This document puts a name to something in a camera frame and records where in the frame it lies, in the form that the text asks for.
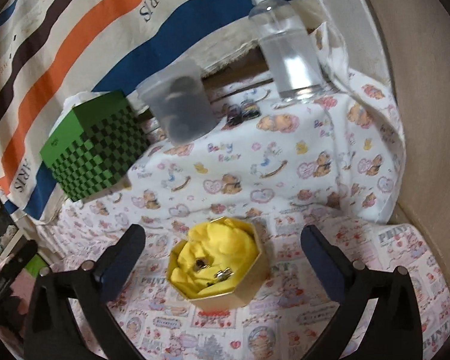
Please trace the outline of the gold hexagonal jewelry box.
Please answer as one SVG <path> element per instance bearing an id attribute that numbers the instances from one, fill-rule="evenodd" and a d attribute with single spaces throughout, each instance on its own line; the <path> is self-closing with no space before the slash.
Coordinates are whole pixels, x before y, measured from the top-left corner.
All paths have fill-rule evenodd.
<path id="1" fill-rule="evenodd" d="M 200 223 L 170 251 L 166 279 L 205 312 L 247 306 L 270 272 L 257 227 L 221 217 Z"/>

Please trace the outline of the print pattern cloth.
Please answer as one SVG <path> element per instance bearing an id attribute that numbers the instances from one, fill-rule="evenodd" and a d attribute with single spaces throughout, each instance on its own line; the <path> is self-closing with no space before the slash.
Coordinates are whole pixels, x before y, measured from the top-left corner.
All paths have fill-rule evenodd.
<path id="1" fill-rule="evenodd" d="M 351 219 L 322 206 L 267 214 L 255 207 L 243 213 L 252 223 L 270 264 L 270 274 L 248 306 L 203 311 L 167 282 L 172 248 L 199 223 L 228 210 L 170 215 L 130 209 L 65 209 L 37 227 L 39 239 L 60 255 L 58 270 L 97 258 L 131 224 L 144 227 L 147 244 L 122 294 L 110 305 L 113 316 L 148 359 L 300 359 L 337 310 L 312 271 L 300 246 L 305 225 L 316 225 L 350 259 L 375 270 L 403 266 L 411 276 L 420 312 L 424 357 L 430 359 L 450 336 L 450 290 L 433 252 L 408 224 L 380 226 Z"/>

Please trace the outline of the yellow cloth lining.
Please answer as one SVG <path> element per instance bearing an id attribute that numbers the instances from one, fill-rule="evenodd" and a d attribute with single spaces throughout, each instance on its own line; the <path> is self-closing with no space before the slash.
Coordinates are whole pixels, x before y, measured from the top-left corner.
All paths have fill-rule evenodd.
<path id="1" fill-rule="evenodd" d="M 189 299 L 229 293 L 258 255 L 249 223 L 228 217 L 199 223 L 188 231 L 182 250 L 170 257 L 170 283 Z M 215 273 L 227 267 L 234 274 L 217 282 Z"/>

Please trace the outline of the baby bear print cloth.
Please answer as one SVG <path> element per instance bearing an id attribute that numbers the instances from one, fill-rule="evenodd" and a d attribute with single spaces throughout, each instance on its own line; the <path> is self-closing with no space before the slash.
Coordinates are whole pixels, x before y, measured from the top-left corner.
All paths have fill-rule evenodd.
<path id="1" fill-rule="evenodd" d="M 184 232 L 219 216 L 252 218 L 318 204 L 385 222 L 406 156 L 389 88 L 349 66 L 345 43 L 321 24 L 311 40 L 337 90 L 281 103 L 271 85 L 242 94 L 255 119 L 174 146 L 153 144 L 113 189 L 66 202 L 54 229 L 111 237 L 133 223 Z"/>

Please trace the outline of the green black checkered box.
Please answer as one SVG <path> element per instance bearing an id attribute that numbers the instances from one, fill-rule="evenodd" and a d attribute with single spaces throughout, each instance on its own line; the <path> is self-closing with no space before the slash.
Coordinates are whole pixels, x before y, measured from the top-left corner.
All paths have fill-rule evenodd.
<path id="1" fill-rule="evenodd" d="M 80 92 L 65 100 L 40 155 L 76 202 L 116 185 L 146 150 L 123 92 Z"/>

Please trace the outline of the translucent plastic cup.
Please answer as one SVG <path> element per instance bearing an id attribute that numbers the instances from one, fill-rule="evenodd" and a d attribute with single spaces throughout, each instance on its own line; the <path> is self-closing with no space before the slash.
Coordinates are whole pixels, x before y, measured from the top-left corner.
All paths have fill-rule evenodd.
<path id="1" fill-rule="evenodd" d="M 189 58 L 154 73 L 136 91 L 139 103 L 150 109 L 174 146 L 187 145 L 218 124 L 201 80 L 201 69 Z"/>

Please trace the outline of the clear spray bottle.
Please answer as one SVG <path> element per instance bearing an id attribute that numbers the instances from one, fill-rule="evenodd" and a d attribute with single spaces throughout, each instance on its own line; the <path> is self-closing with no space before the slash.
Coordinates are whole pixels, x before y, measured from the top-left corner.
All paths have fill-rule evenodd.
<path id="1" fill-rule="evenodd" d="M 305 101 L 328 88 L 301 17 L 284 0 L 252 0 L 249 19 L 257 42 L 285 102 Z"/>

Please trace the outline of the striped Paris towel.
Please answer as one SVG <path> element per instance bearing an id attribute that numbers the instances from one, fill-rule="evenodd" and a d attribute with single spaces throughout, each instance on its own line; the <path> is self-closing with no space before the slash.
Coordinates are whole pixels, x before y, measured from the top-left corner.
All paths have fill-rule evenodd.
<path id="1" fill-rule="evenodd" d="M 0 199 L 47 223 L 63 192 L 40 150 L 65 100 L 120 90 L 181 56 L 206 74 L 254 41 L 251 0 L 7 0 L 0 10 Z"/>

